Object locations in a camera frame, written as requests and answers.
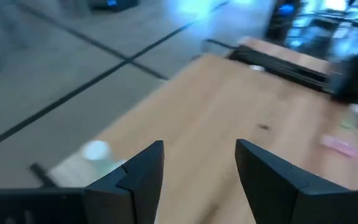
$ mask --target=wooden tabletop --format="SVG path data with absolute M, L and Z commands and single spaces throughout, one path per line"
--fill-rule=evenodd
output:
M 358 144 L 358 131 L 338 125 L 344 111 L 322 93 L 204 55 L 95 139 L 108 142 L 119 159 L 164 141 L 160 223 L 254 223 L 236 170 L 236 139 L 358 189 L 358 157 L 319 143 L 332 134 Z M 75 185 L 70 172 L 87 175 L 78 159 L 73 155 L 51 174 L 62 185 Z

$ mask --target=desk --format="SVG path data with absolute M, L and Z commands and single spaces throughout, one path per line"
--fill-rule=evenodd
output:
M 236 170 L 236 139 L 358 189 L 358 158 L 319 144 L 324 133 L 346 134 L 337 130 L 344 110 L 323 93 L 204 55 L 95 139 L 118 159 L 164 140 L 160 223 L 254 223 Z M 51 174 L 62 185 L 86 185 L 80 160 L 75 154 Z

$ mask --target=floor seam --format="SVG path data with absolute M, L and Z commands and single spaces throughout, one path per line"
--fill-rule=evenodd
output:
M 163 79 L 163 80 L 167 80 L 167 77 L 159 74 L 158 72 L 152 70 L 151 68 L 148 68 L 146 67 L 145 65 L 141 65 L 137 62 L 131 62 L 130 60 L 130 57 L 128 56 L 125 56 L 123 53 L 121 53 L 120 51 L 118 50 L 115 50 L 111 47 L 108 47 L 104 44 L 102 44 L 101 42 L 97 41 L 97 40 L 94 40 L 90 37 L 88 37 L 87 35 L 85 34 L 82 34 L 81 32 L 78 32 L 77 30 L 69 27 L 69 26 L 66 26 L 65 24 L 62 24 L 61 22 L 58 22 L 56 19 L 50 17 L 50 16 L 47 16 L 45 15 L 44 13 L 42 12 L 39 12 L 38 10 L 26 5 L 26 4 L 23 4 L 21 2 L 18 2 L 17 5 L 23 9 L 24 11 L 32 14 L 33 16 L 39 18 L 39 19 L 43 19 L 49 23 L 51 23 L 52 25 L 54 25 L 55 27 L 58 27 L 66 32 L 68 32 L 69 34 L 71 35 L 74 35 L 76 38 L 79 38 L 85 42 L 87 42 L 88 44 L 91 44 L 92 46 L 95 46 L 105 52 L 108 52 L 112 55 L 114 55 L 115 57 L 123 60 L 123 61 L 126 61 L 127 63 L 130 63 L 132 65 L 134 65 L 135 67 L 141 69 L 142 71 L 146 72 L 147 74 L 149 75 L 152 75 L 154 76 L 155 78 L 159 78 L 159 79 Z
M 223 7 L 225 5 L 227 5 L 229 3 L 229 1 L 225 1 L 217 6 L 215 6 L 211 12 L 216 11 L 217 9 L 219 9 L 220 7 Z M 109 75 L 111 75 L 112 73 L 116 72 L 117 70 L 119 70 L 120 68 L 122 68 L 123 66 L 127 65 L 127 64 L 131 64 L 136 66 L 137 68 L 141 69 L 142 71 L 145 71 L 146 73 L 155 76 L 159 79 L 162 80 L 168 80 L 168 78 L 164 77 L 163 75 L 159 74 L 156 71 L 153 71 L 151 68 L 148 68 L 144 65 L 141 65 L 137 62 L 135 62 L 134 60 L 139 58 L 140 56 L 146 54 L 147 52 L 149 52 L 150 50 L 156 48 L 157 46 L 159 46 L 160 44 L 164 43 L 165 41 L 167 41 L 168 39 L 170 39 L 171 37 L 173 37 L 174 35 L 177 35 L 178 33 L 180 33 L 181 31 L 186 30 L 187 28 L 191 27 L 192 25 L 196 24 L 197 22 L 199 22 L 200 20 L 195 20 L 192 21 L 182 27 L 180 27 L 179 29 L 169 33 L 168 35 L 166 35 L 165 37 L 159 39 L 158 41 L 150 44 L 149 46 L 145 47 L 144 49 L 140 50 L 139 52 L 137 52 L 136 54 L 134 54 L 131 57 L 126 57 L 124 54 L 120 53 L 117 50 L 114 50 L 110 47 L 105 46 L 104 44 L 93 40 L 92 38 L 87 37 L 86 35 L 70 28 L 67 27 L 64 24 L 59 23 L 58 21 L 56 21 L 55 19 L 46 16 L 45 14 L 25 5 L 22 4 L 20 2 L 17 3 L 18 6 L 20 6 L 23 10 L 26 10 L 27 12 L 31 13 L 33 16 L 36 16 L 38 18 L 41 19 L 45 19 L 48 22 L 52 23 L 53 25 L 65 30 L 66 32 L 70 33 L 71 35 L 74 35 L 75 37 L 84 40 L 86 42 L 88 42 L 89 44 L 98 47 L 99 49 L 105 50 L 106 52 L 109 52 L 110 54 L 115 55 L 116 57 L 122 59 L 123 61 L 121 63 L 119 63 L 118 65 L 114 66 L 113 68 L 110 68 L 108 70 L 106 70 L 105 72 L 103 72 L 102 74 L 99 74 L 98 76 L 94 77 L 93 79 L 91 79 L 90 81 L 82 84 L 80 87 L 74 89 L 73 91 L 69 92 L 67 95 L 59 98 L 57 101 L 54 101 L 53 103 L 49 104 L 48 106 L 44 107 L 42 110 L 36 112 L 35 114 L 33 114 L 32 116 L 29 116 L 27 119 L 21 121 L 19 124 L 9 128 L 8 130 L 4 131 L 2 134 L 0 134 L 0 142 L 6 140 L 7 138 L 11 137 L 12 135 L 14 135 L 15 133 L 18 133 L 21 129 L 27 127 L 28 125 L 32 124 L 33 122 L 37 121 L 38 119 L 42 118 L 43 116 L 45 116 L 46 114 L 48 114 L 49 112 L 51 112 L 52 110 L 58 108 L 59 106 L 61 106 L 62 104 L 66 103 L 68 100 L 72 99 L 73 97 L 75 97 L 76 95 L 80 94 L 81 92 L 87 90 L 89 87 L 95 85 L 96 83 L 100 82 L 101 80 L 105 79 L 106 77 L 108 77 Z

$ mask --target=white object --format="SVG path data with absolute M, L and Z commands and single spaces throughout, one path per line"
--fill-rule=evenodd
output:
M 256 70 L 256 71 L 260 71 L 260 72 L 264 72 L 265 68 L 259 65 L 249 65 L 249 68 L 252 70 Z
M 346 118 L 342 125 L 347 128 L 358 128 L 358 105 L 351 104 L 349 106 Z
M 81 152 L 83 158 L 95 169 L 97 178 L 110 173 L 126 162 L 125 160 L 115 161 L 109 144 L 104 141 L 88 142 L 82 147 Z

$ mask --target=floor tile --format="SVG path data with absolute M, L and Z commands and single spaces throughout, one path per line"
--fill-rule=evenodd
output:
M 193 0 L 143 0 L 138 6 L 118 13 L 93 11 L 90 17 L 77 18 L 61 14 L 59 20 L 82 34 L 131 56 L 197 20 L 204 11 L 211 10 L 224 0 L 195 2 L 197 3 L 194 4 Z
M 121 60 L 27 14 L 29 47 L 0 45 L 0 134 Z M 8 39 L 0 33 L 0 43 Z
M 0 187 L 36 186 L 28 166 L 57 165 L 162 82 L 126 65 L 6 139 L 0 143 Z
M 203 39 L 212 38 L 235 45 L 243 36 L 262 37 L 269 19 L 268 6 L 257 2 L 231 2 L 202 21 L 177 34 L 155 49 L 137 59 L 166 77 L 173 77 L 177 71 L 201 53 Z M 227 49 L 211 45 L 210 51 L 223 54 Z

